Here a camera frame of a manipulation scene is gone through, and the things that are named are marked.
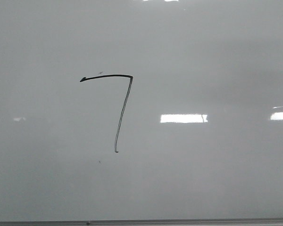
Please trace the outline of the white whiteboard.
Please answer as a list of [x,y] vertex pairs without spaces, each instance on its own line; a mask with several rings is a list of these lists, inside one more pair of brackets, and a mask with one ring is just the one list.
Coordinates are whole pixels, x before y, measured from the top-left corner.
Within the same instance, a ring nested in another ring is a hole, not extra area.
[[0,221],[283,218],[283,0],[0,0]]

